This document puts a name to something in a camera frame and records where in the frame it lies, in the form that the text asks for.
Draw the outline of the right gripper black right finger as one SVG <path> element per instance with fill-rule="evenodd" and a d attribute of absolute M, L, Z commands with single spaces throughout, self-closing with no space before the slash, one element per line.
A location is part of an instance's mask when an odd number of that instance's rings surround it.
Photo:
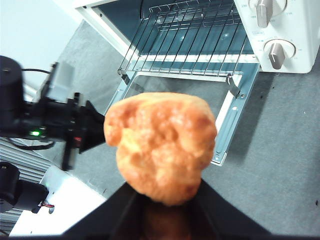
<path fill-rule="evenodd" d="M 191 200 L 191 232 L 194 236 L 268 236 L 270 231 L 233 206 L 201 180 Z"/>

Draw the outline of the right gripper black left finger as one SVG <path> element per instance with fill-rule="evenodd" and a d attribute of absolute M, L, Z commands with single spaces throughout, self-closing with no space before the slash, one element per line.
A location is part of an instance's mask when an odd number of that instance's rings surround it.
<path fill-rule="evenodd" d="M 147 197 L 124 183 L 108 200 L 67 229 L 64 236 L 140 236 Z"/>

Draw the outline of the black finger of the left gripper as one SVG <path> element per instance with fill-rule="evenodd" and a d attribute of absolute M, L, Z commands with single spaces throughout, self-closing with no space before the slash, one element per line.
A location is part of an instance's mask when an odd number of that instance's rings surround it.
<path fill-rule="evenodd" d="M 103 128 L 105 116 L 99 113 L 89 100 L 81 107 L 81 113 L 93 127 Z"/>
<path fill-rule="evenodd" d="M 80 154 L 105 143 L 104 129 L 102 126 L 87 128 L 79 137 L 81 138 L 79 147 Z"/>

